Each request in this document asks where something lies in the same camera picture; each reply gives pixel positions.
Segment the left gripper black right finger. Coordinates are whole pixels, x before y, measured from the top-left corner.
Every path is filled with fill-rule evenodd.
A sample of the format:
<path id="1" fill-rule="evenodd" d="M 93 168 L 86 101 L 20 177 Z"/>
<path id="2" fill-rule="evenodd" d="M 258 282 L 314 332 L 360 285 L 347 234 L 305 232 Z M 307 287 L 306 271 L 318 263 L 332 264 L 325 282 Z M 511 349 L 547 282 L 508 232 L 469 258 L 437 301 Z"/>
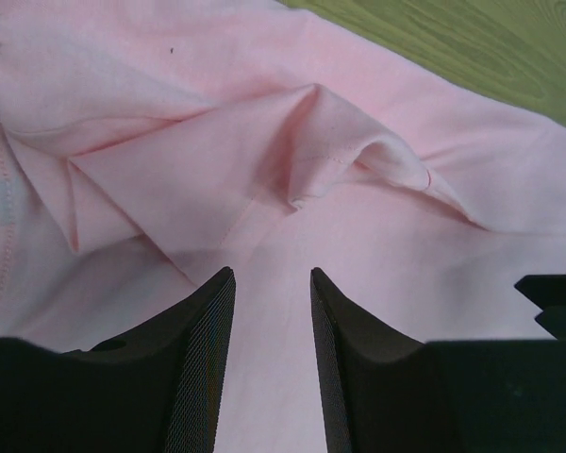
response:
<path id="1" fill-rule="evenodd" d="M 566 340 L 420 343 L 310 276 L 331 452 L 566 452 Z"/>

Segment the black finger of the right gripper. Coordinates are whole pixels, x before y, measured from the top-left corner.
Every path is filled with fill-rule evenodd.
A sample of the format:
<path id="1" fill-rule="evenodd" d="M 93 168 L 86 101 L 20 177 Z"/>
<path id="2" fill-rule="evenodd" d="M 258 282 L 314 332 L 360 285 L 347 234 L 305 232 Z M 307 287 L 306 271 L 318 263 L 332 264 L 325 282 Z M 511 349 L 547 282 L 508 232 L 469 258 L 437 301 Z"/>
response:
<path id="1" fill-rule="evenodd" d="M 515 289 L 541 310 L 535 321 L 557 340 L 566 340 L 566 275 L 528 275 Z"/>

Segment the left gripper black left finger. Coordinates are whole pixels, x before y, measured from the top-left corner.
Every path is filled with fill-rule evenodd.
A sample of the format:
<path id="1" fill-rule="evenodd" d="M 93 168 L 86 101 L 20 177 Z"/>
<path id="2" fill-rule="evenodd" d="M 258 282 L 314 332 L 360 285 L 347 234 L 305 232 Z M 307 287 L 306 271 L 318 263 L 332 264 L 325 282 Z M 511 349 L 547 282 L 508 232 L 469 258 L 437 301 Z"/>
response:
<path id="1" fill-rule="evenodd" d="M 0 338 L 0 452 L 212 451 L 235 292 L 226 267 L 87 351 Z"/>

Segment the light pink t shirt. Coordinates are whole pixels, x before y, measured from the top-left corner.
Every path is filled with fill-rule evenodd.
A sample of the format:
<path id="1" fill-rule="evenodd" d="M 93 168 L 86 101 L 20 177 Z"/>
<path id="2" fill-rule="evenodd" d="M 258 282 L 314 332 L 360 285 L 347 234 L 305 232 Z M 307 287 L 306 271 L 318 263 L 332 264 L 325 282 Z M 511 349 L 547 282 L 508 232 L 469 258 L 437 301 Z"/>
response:
<path id="1" fill-rule="evenodd" d="M 309 274 L 421 340 L 541 338 L 566 127 L 274 1 L 0 1 L 0 337 L 237 279 L 220 452 L 323 452 Z"/>

